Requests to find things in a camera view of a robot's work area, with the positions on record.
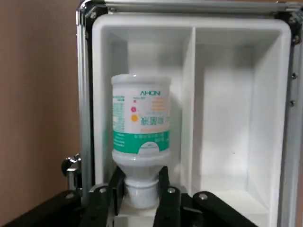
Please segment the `black knob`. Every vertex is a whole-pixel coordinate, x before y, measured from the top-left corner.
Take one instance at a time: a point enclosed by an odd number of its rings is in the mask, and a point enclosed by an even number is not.
[[[67,170],[72,166],[72,164],[74,164],[75,162],[77,162],[76,160],[74,160],[73,158],[67,157],[61,164],[61,170],[64,176],[67,175]]]

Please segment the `brown wall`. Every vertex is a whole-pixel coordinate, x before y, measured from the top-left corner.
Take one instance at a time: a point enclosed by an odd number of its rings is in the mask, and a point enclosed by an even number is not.
[[[0,7],[0,226],[66,189],[78,152],[78,0]]]

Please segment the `white plastic tray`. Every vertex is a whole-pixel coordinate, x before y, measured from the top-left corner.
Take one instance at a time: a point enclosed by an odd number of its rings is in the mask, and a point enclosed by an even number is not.
[[[290,39],[288,25],[274,19],[98,18],[96,183],[107,182],[113,166],[110,77],[161,74],[172,78],[171,182],[190,195],[210,191],[258,226],[276,227]],[[142,226],[148,216],[152,226],[154,211],[123,208],[116,223],[136,217]]]

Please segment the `screw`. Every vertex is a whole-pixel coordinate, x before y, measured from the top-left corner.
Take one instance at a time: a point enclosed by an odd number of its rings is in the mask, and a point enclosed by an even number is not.
[[[97,13],[95,11],[92,11],[92,13],[90,14],[90,19],[96,19],[97,17]]]
[[[207,200],[208,199],[207,195],[205,195],[204,193],[199,194],[199,197],[202,200]]]
[[[291,107],[293,107],[293,106],[295,105],[295,101],[294,101],[294,100],[291,100],[289,103],[290,103],[289,105],[290,105]]]
[[[298,35],[295,35],[294,38],[293,38],[294,44],[297,45],[297,44],[300,43],[300,41],[301,41],[301,40],[300,40],[300,37],[299,37]]]
[[[106,188],[100,188],[99,192],[100,192],[100,193],[106,192]]]
[[[168,188],[168,189],[167,189],[167,192],[168,192],[168,193],[175,193],[175,191],[176,191],[176,190],[175,190],[174,188]]]
[[[289,18],[289,24],[294,24],[295,22],[297,22],[297,20],[294,17]]]
[[[110,8],[108,9],[108,11],[110,11],[110,12],[112,12],[112,13],[117,12],[117,10],[116,10],[115,8],[113,8],[113,7],[110,7]]]
[[[297,79],[297,78],[298,78],[298,74],[295,73],[295,72],[293,72],[293,73],[292,73],[292,79]]]
[[[66,195],[65,198],[66,198],[67,200],[69,200],[69,199],[73,198],[74,196],[75,196],[74,193],[69,193],[69,194]]]

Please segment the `green label stripe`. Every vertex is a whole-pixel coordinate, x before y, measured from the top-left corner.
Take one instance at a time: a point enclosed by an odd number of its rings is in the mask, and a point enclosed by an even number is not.
[[[154,142],[159,150],[163,151],[169,148],[169,131],[150,133],[150,134],[132,134],[123,132],[113,132],[114,149],[124,153],[138,154],[140,147],[146,142]]]

